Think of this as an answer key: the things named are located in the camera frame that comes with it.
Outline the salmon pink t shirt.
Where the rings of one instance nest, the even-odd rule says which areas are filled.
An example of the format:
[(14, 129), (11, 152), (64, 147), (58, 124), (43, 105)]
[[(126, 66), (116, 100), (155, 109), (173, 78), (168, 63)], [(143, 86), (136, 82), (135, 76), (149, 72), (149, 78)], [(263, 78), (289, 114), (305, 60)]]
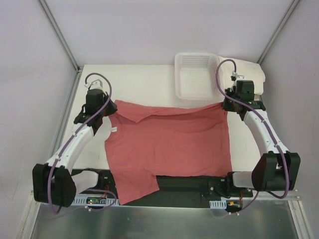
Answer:
[(158, 176), (225, 176), (232, 170), (227, 112), (116, 101), (106, 157), (121, 204), (159, 190)]

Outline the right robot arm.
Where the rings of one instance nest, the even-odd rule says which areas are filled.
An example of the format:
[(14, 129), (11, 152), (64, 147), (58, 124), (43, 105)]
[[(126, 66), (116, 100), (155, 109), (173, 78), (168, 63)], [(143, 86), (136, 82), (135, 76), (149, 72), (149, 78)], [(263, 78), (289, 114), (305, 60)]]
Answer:
[(230, 172), (224, 184), (225, 193), (236, 196), (242, 188), (258, 192), (287, 194), (295, 187), (301, 158), (290, 152), (275, 133), (264, 104), (255, 100), (254, 83), (236, 80), (225, 90), (223, 109), (237, 113), (249, 128), (259, 149), (260, 159), (252, 171)]

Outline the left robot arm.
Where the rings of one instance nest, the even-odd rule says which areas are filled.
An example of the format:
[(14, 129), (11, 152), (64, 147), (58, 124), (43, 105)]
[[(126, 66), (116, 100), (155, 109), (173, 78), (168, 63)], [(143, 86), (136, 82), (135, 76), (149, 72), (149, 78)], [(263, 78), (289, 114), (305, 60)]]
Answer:
[(117, 106), (101, 89), (89, 89), (86, 103), (74, 120), (70, 138), (45, 163), (32, 170), (33, 195), (37, 202), (69, 207), (75, 196), (91, 190), (95, 194), (105, 189), (103, 174), (98, 169), (86, 168), (73, 175), (74, 164), (86, 144), (95, 136), (103, 118), (114, 114)]

